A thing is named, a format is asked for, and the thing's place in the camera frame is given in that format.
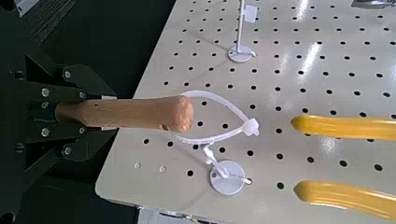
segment bolt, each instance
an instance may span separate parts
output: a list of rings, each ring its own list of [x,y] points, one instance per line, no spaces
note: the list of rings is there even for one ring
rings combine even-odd
[[[43,95],[44,97],[49,97],[49,95],[50,95],[50,90],[49,90],[49,89],[46,89],[46,88],[42,89],[42,90],[41,90],[41,95]]]
[[[79,98],[85,99],[85,97],[87,97],[87,94],[85,94],[85,92],[81,91],[81,92],[79,93]]]
[[[49,103],[48,102],[44,102],[43,104],[41,104],[41,108],[45,109],[49,107]]]
[[[43,137],[48,137],[48,136],[50,136],[50,129],[48,129],[48,128],[43,128],[43,129],[41,130],[41,136],[43,136]]]
[[[70,155],[71,152],[72,152],[72,148],[71,147],[66,147],[64,149],[64,155],[66,155],[66,156]]]
[[[64,72],[64,77],[65,78],[70,78],[70,77],[72,77],[72,74],[69,71],[65,71]]]

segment round hole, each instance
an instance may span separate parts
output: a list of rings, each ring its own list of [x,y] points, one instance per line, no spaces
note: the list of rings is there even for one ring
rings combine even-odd
[[[340,161],[340,165],[342,167],[347,167],[347,162],[346,161]]]
[[[283,189],[283,188],[285,188],[285,185],[283,183],[279,182],[279,183],[276,184],[276,187],[278,189]]]
[[[187,176],[193,176],[193,175],[194,175],[194,171],[189,170],[189,171],[187,172]]]
[[[308,157],[308,158],[306,158],[306,160],[307,160],[309,163],[314,163],[314,161],[315,161],[315,159],[314,159],[313,157]]]
[[[379,172],[382,171],[382,166],[381,166],[380,164],[374,165],[374,168],[375,168],[377,171],[379,171]]]

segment table surface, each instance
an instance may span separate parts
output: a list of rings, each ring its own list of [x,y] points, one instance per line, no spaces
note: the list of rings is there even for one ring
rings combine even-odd
[[[220,195],[210,186],[211,167],[201,150],[169,133],[121,129],[96,192],[112,202],[220,222],[386,223],[303,203],[293,188],[302,180],[317,179],[396,194],[395,143],[306,136],[295,131],[290,120],[306,110],[334,117],[391,119],[396,114],[394,9],[353,8],[343,0],[247,3],[260,10],[256,23],[244,23],[242,43],[258,58],[248,63],[227,58],[236,39],[238,1],[178,0],[135,98],[211,91],[255,118],[260,136],[239,134],[211,147],[218,159],[238,162],[253,185],[234,196]],[[241,125],[224,106],[193,101],[195,124],[185,136],[204,137]],[[376,164],[383,170],[377,171]],[[166,171],[160,172],[163,166]]]

